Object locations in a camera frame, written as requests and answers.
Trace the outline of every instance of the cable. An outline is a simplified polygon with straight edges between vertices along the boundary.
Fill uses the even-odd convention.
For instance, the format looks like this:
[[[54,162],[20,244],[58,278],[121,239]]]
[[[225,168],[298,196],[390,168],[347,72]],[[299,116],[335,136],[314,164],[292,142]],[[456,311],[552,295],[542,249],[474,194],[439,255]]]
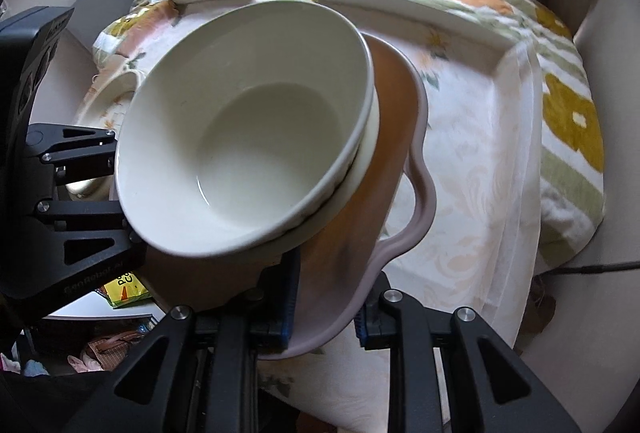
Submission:
[[[602,274],[604,272],[623,272],[637,269],[640,269],[640,261],[610,263],[609,265],[585,265],[584,267],[559,267],[558,269],[550,270],[547,274]]]

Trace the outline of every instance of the yellow package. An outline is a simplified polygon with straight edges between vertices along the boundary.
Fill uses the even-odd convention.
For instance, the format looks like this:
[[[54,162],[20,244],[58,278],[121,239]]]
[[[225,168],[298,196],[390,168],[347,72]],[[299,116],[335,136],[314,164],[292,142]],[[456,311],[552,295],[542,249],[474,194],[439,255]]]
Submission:
[[[104,290],[107,292],[109,302],[114,308],[151,297],[151,294],[140,283],[140,280],[130,272],[105,283]]]

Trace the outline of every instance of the brown tray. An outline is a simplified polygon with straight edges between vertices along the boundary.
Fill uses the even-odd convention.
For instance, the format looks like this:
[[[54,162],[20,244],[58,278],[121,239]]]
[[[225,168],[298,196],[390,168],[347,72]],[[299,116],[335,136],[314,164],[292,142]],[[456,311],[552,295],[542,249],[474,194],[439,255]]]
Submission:
[[[388,43],[365,34],[374,63],[380,130],[367,173],[338,215],[301,246],[300,284],[289,348],[265,359],[309,352],[331,340],[353,319],[382,268],[426,235],[435,215],[433,181],[422,157],[427,98],[413,65]],[[402,171],[415,191],[414,214],[400,233],[380,231]],[[220,263],[167,256],[149,248],[136,273],[165,311],[186,304],[196,311],[224,304],[255,286],[273,259]]]

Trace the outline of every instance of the screw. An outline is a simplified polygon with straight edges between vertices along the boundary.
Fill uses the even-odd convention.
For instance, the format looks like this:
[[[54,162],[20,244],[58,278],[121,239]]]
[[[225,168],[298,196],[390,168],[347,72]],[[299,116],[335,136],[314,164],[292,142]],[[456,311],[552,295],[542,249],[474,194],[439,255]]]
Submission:
[[[264,290],[262,290],[261,288],[250,288],[244,293],[244,299],[246,299],[247,301],[255,302],[260,301],[262,298],[264,298]]]
[[[394,288],[385,291],[382,295],[390,303],[398,303],[399,301],[402,301],[402,292]]]
[[[191,309],[187,305],[178,305],[177,307],[172,308],[169,314],[176,321],[181,321],[189,317]]]
[[[473,308],[469,307],[459,308],[456,312],[456,315],[458,316],[458,319],[460,321],[473,321],[474,319],[476,319],[476,313],[474,312]]]

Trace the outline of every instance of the cream bowl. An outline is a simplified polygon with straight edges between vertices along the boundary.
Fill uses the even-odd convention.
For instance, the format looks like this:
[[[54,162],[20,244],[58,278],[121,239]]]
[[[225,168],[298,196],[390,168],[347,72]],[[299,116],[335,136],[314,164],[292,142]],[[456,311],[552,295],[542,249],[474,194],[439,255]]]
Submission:
[[[362,35],[328,7],[269,1],[206,23],[129,106],[116,151],[127,220],[186,257],[237,253],[300,225],[346,175],[373,79]]]

